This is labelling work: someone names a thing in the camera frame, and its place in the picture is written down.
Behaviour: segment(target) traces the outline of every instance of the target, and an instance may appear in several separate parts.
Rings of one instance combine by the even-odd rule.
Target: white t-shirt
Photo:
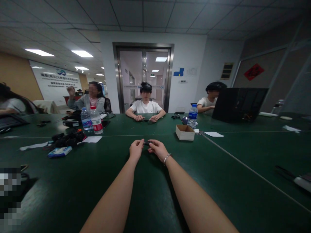
[[[207,97],[203,97],[202,99],[199,100],[199,102],[197,103],[197,105],[201,104],[202,107],[210,107],[210,106],[215,106],[217,99],[214,100],[214,102],[212,103]],[[206,115],[213,115],[213,111],[214,109],[208,110],[203,112]]]
[[[32,110],[34,111],[34,113],[38,113],[36,108],[31,103],[29,103],[29,104],[30,104]],[[19,99],[8,99],[7,101],[0,103],[0,109],[5,110],[7,108],[14,109],[15,111],[17,111],[20,114],[22,114],[22,113],[26,114],[26,106]]]
[[[159,113],[159,111],[162,110],[157,102],[149,101],[148,104],[144,104],[142,100],[135,101],[130,108],[136,111],[137,114]]]

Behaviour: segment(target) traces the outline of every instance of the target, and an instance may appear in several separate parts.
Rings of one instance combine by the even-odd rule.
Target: silver bracelet
[[[169,156],[172,156],[172,154],[168,154],[168,155],[165,157],[164,162],[163,162],[163,165],[164,165],[164,166],[165,166],[165,161],[167,160],[167,158],[168,158]]]

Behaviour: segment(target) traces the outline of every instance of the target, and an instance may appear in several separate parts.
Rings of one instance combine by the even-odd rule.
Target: person
[[[111,113],[107,99],[104,97],[103,89],[98,82],[90,82],[88,85],[89,95],[84,95],[77,101],[75,100],[75,88],[70,86],[67,88],[69,94],[68,107],[72,110],[80,110],[86,107],[90,110],[90,106],[96,106],[97,111],[102,113]]]
[[[0,115],[35,113],[39,113],[39,109],[34,103],[11,91],[5,83],[0,83]]]
[[[136,121],[142,121],[145,117],[142,115],[135,115],[142,113],[157,113],[157,115],[152,116],[149,120],[152,122],[157,122],[158,119],[163,117],[166,112],[159,106],[157,102],[149,101],[152,93],[152,86],[149,83],[142,82],[140,88],[140,94],[142,96],[142,101],[135,101],[133,105],[126,110],[126,115],[135,119]]]
[[[199,113],[205,113],[210,116],[213,115],[213,110],[215,108],[219,92],[225,88],[227,88],[227,85],[222,82],[210,83],[205,89],[208,96],[203,97],[197,103],[197,109]]]
[[[174,160],[164,144],[148,140],[149,153],[155,153],[167,167],[174,191],[190,232],[234,232],[237,229],[221,211],[213,199]],[[116,179],[104,193],[80,233],[123,232],[128,215],[134,171],[142,154],[144,139],[130,146],[130,157]]]

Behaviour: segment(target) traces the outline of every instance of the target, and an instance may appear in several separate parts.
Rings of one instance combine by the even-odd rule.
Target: red decoration
[[[260,65],[255,64],[252,68],[244,73],[244,76],[249,80],[253,80],[256,76],[260,75],[265,70],[260,67]]]

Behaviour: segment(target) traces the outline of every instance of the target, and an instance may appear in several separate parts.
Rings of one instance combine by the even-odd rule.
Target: young man
[[[142,96],[141,101],[135,101],[133,105],[126,110],[126,115],[135,119],[136,121],[142,121],[145,117],[142,115],[135,115],[142,113],[158,113],[158,115],[152,116],[149,120],[152,122],[157,122],[158,119],[163,117],[166,112],[154,101],[149,101],[152,92],[152,86],[149,83],[142,82],[140,88],[140,94]]]
[[[205,89],[208,96],[200,99],[197,104],[199,113],[205,113],[211,116],[213,114],[219,92],[225,88],[227,88],[227,85],[222,82],[210,83]]]

